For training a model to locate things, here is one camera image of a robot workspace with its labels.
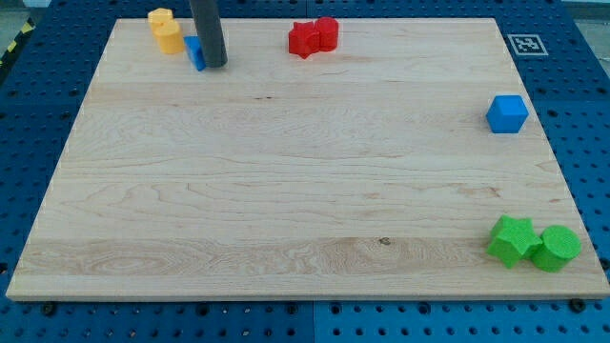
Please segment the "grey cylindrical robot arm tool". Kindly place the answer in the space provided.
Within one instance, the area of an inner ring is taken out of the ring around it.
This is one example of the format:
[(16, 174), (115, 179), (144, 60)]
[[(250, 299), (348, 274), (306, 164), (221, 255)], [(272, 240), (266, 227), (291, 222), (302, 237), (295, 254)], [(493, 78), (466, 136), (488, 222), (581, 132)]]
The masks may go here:
[(189, 4), (207, 67), (224, 67), (228, 56), (217, 1), (190, 0)]

